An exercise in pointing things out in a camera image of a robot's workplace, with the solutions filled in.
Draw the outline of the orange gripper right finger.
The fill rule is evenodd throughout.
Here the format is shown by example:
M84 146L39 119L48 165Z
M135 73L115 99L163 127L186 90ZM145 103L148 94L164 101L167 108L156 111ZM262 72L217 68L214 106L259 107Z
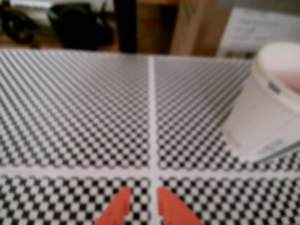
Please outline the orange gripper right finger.
M203 225L196 214L172 191L157 189L158 214L164 225Z

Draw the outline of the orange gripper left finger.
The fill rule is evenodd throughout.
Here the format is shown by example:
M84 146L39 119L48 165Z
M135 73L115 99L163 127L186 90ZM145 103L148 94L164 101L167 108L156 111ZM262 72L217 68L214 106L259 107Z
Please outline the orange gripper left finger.
M130 211L131 189L123 187L111 200L108 207L99 218L95 220L95 225L122 225L124 218Z

